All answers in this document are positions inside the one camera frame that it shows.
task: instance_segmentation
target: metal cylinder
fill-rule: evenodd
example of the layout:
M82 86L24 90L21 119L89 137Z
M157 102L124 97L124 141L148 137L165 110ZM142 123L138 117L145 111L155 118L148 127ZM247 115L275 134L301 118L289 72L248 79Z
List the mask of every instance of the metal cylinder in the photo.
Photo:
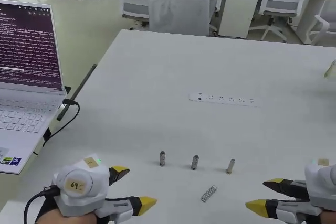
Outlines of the metal cylinder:
M193 162L191 163L191 170L196 170L199 158L200 157L198 155L194 156Z
M236 162L236 160L231 159L228 168L225 170L225 172L227 174L231 174L232 173L232 169L233 169L233 166L235 165L235 162Z
M165 159L166 159L166 152L162 151L160 152L160 166L164 166L165 164Z

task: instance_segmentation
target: black cable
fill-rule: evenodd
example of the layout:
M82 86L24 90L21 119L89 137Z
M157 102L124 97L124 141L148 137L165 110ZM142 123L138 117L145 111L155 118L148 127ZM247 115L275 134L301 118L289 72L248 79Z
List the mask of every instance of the black cable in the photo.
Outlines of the black cable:
M43 143L43 145L42 145L42 148L46 145L46 143L53 137L53 136L55 136L56 134L58 134L60 131L62 131L66 126L68 126L77 116L78 116L78 114L79 114L79 111L80 111L80 105L79 105L79 103L78 102L75 102L75 101L72 101L73 102L73 104L74 105L77 105L77 107L78 107L78 110L77 110L77 113L76 113L76 115L69 121L69 122L67 122L62 128L60 128L58 131L56 131L54 134L52 134L51 136L50 136L50 138L48 138L47 140L45 140L44 141L44 143Z
M55 197L60 195L60 189L56 186L56 185L51 185L48 187L45 187L43 189L43 191L40 191L38 194L32 196L32 198L29 199L29 201L26 204L24 213L23 213L23 224L27 224L27 216L28 216L28 209L30 204L37 198L39 197L46 197L46 198L50 198L50 197Z
M37 198L42 197L44 195L43 191L40 191L38 194L35 194L34 196L32 196L32 198L30 198L30 200L27 202L26 207L25 207L25 211L23 213L23 224L27 224L27 216L28 216L28 208L30 206L30 204Z

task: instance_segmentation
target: metal spring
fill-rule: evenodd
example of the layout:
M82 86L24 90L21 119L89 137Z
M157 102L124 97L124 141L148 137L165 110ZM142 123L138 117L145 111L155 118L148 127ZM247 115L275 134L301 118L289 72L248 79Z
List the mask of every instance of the metal spring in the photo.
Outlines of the metal spring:
M209 190L206 191L206 193L202 195L201 201L203 201L203 203L205 203L212 196L212 194L214 194L215 191L217 191L217 190L218 190L218 188L216 186L210 187Z
M191 163L191 170L196 170L199 158L200 157L198 155L194 156L193 162Z
M159 162L160 166L164 166L165 159L166 159L166 152L164 151L160 152L160 162Z

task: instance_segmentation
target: monitor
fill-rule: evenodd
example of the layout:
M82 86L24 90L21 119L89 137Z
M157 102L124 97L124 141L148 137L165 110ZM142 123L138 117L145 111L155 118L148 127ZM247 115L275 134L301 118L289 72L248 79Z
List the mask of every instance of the monitor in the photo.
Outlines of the monitor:
M0 1L0 83L62 91L49 5Z

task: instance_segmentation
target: power strip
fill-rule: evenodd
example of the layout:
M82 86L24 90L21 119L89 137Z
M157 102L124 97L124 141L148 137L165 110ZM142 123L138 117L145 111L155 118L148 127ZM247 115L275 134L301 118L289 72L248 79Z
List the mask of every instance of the power strip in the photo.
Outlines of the power strip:
M189 94L189 100L194 102L210 102L210 103L220 103L220 104L230 104L238 106L250 106L250 107L260 107L260 101L254 98L236 98L236 97L226 97L223 95L212 95L205 93L192 93Z

